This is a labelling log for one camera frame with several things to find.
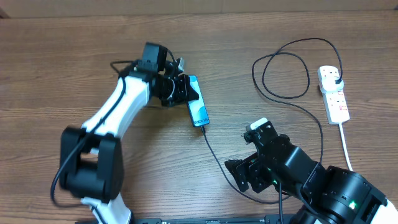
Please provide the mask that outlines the smartphone with teal screen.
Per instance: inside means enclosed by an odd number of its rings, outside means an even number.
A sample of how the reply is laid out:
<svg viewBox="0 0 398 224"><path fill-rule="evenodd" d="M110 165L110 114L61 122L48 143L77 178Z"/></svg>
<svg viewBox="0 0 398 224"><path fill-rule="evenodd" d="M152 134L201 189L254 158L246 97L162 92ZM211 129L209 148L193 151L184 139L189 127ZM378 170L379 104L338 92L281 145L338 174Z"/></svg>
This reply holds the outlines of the smartphone with teal screen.
<svg viewBox="0 0 398 224"><path fill-rule="evenodd" d="M203 100L198 79L195 75L189 75L190 86L193 90L198 93L197 100L191 100L187 102L187 107L190 113L193 127L200 127L210 123L208 113L205 107L205 102Z"/></svg>

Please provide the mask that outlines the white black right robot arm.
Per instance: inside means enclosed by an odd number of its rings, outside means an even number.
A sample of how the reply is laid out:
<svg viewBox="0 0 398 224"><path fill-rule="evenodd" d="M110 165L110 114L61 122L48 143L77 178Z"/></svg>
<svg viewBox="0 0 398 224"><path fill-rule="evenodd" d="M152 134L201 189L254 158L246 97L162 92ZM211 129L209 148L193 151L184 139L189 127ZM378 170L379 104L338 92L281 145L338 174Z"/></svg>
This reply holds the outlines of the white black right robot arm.
<svg viewBox="0 0 398 224"><path fill-rule="evenodd" d="M262 118L250 124L244 140L256 147L245 159L225 161L240 192L259 193L273 186L300 200L289 223L397 223L397 209L362 175L335 166L324 168L273 124Z"/></svg>

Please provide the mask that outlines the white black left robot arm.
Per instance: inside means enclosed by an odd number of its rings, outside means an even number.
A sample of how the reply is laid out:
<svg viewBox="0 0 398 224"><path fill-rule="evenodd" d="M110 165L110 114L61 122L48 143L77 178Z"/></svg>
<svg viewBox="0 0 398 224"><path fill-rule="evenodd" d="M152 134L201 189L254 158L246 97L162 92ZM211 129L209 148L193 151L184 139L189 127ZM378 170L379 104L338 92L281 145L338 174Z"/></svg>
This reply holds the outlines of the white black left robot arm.
<svg viewBox="0 0 398 224"><path fill-rule="evenodd" d="M59 185L89 206L95 223L134 223L121 195L121 140L134 117L156 97L164 107L186 104L196 128L210 122L197 77L184 73L182 58L167 60L171 54L167 47L146 43L140 59L125 61L117 71L118 84L98 112L80 128L63 131L51 198Z"/></svg>

